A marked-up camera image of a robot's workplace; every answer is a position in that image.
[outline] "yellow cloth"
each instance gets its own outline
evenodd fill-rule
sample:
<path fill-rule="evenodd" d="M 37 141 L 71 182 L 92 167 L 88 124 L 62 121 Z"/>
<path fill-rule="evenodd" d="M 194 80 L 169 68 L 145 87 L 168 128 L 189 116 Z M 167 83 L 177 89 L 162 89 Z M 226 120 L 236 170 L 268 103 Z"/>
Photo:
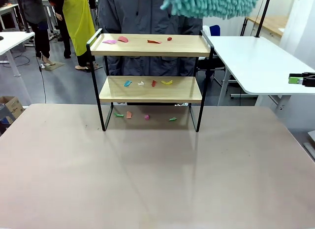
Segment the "yellow cloth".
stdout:
<path fill-rule="evenodd" d="M 95 33 L 88 0 L 64 0 L 63 15 L 75 53 L 81 56 Z"/>

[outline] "gray floor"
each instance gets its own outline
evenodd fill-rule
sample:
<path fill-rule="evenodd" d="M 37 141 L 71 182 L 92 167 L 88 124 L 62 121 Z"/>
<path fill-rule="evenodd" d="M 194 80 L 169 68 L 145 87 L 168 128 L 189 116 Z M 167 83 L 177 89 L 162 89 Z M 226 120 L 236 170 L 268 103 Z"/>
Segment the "gray floor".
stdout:
<path fill-rule="evenodd" d="M 20 55 L 21 52 L 13 50 L 13 56 Z M 74 66 L 77 65 L 75 55 L 71 59 L 63 57 L 63 43 L 56 40 L 51 41 L 51 60 L 65 63 L 64 66 L 54 71 L 43 71 L 44 84 L 46 89 L 47 103 L 74 103 L 74 104 L 95 104 L 95 94 L 93 82 L 90 73 L 77 71 Z M 34 48 L 28 47 L 23 53 L 30 59 L 28 65 L 18 67 L 27 90 L 33 103 L 44 103 L 44 90 L 38 64 L 35 57 Z M 97 63 L 102 64 L 102 58 L 96 58 Z M 17 57 L 15 59 L 17 65 L 24 64 L 27 59 Z M 222 80 L 223 72 L 216 72 L 216 78 Z M 199 72 L 198 83 L 203 89 L 205 74 Z M 106 75 L 104 69 L 96 71 L 96 79 L 99 91 L 105 82 Z M 206 105 L 217 105 L 219 100 L 221 87 L 212 81 L 208 87 Z M 0 65 L 0 96 L 17 96 L 22 104 L 26 104 L 21 96 L 21 90 L 16 82 L 16 78 L 12 74 L 11 68 Z M 229 94 L 239 94 L 240 88 L 229 87 L 226 93 L 224 105 L 240 105 L 240 100 L 230 99 Z M 254 98 L 241 99 L 241 105 L 252 106 L 255 104 Z"/>

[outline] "table leg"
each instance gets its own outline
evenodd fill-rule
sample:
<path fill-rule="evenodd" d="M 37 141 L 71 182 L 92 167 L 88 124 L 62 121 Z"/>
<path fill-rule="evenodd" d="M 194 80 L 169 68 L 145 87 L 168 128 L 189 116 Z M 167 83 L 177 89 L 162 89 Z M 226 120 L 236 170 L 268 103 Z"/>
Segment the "table leg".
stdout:
<path fill-rule="evenodd" d="M 222 104 L 223 104 L 225 93 L 227 90 L 228 79 L 229 79 L 230 75 L 231 75 L 231 72 L 229 71 L 229 69 L 226 69 L 224 80 L 222 82 L 222 88 L 221 88 L 221 92 L 220 92 L 218 106 L 222 106 Z"/>
<path fill-rule="evenodd" d="M 28 90 L 26 89 L 26 85 L 24 83 L 24 80 L 22 79 L 22 77 L 21 77 L 21 75 L 20 75 L 20 73 L 18 71 L 18 68 L 17 68 L 17 66 L 16 66 L 16 64 L 14 62 L 14 59 L 12 57 L 12 54 L 11 54 L 10 50 L 7 51 L 5 54 L 8 57 L 8 60 L 10 62 L 11 68 L 13 70 L 13 74 L 14 74 L 14 76 L 17 78 L 17 80 L 19 82 L 19 87 L 22 88 L 22 94 L 24 96 L 23 98 L 25 99 L 26 104 L 29 106 L 32 103 L 30 94 L 28 93 Z"/>
<path fill-rule="evenodd" d="M 2 15 L 0 15 L 0 23 L 1 23 L 2 29 L 5 30 L 4 23 L 3 23 L 3 20 L 2 20 Z"/>
<path fill-rule="evenodd" d="M 278 114 L 279 111 L 284 109 L 284 107 L 286 106 L 290 98 L 291 98 L 291 95 L 282 95 L 275 111 L 276 114 Z"/>
<path fill-rule="evenodd" d="M 245 17 L 240 36 L 244 36 L 246 25 L 247 25 L 247 21 L 248 21 L 248 19 Z"/>
<path fill-rule="evenodd" d="M 16 17 L 15 17 L 15 13 L 14 13 L 14 8 L 12 8 L 12 10 L 11 10 L 11 16 L 12 16 L 12 19 L 13 19 L 13 22 L 14 22 L 14 26 L 15 26 L 16 31 L 20 31 L 19 24 L 18 24 L 18 22 L 16 21 Z"/>

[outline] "wooden shelf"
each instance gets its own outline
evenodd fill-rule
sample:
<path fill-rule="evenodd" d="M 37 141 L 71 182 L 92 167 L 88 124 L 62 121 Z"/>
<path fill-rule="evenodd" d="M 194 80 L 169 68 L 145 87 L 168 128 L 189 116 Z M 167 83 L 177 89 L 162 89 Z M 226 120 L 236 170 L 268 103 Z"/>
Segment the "wooden shelf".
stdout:
<path fill-rule="evenodd" d="M 119 36 L 128 38 L 128 43 L 102 43 Z M 147 43 L 147 40 L 161 41 L 162 44 Z M 96 56 L 147 56 L 147 57 L 208 57 L 210 49 L 202 36 L 167 34 L 101 34 L 91 47 Z"/>
<path fill-rule="evenodd" d="M 124 87 L 127 80 L 130 86 Z M 173 80 L 164 85 L 162 81 Z M 102 102 L 191 102 L 201 103 L 201 93 L 195 77 L 178 76 L 108 76 L 99 94 Z"/>

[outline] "microfiber duster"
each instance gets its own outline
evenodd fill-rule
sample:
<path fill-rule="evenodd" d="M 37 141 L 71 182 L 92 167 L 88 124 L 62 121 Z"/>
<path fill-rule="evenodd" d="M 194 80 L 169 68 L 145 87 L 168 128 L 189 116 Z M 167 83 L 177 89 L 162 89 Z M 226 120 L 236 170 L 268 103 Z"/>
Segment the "microfiber duster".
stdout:
<path fill-rule="evenodd" d="M 172 6 L 172 15 L 203 18 L 208 16 L 230 19 L 249 16 L 258 0 L 164 0 L 165 10 Z"/>

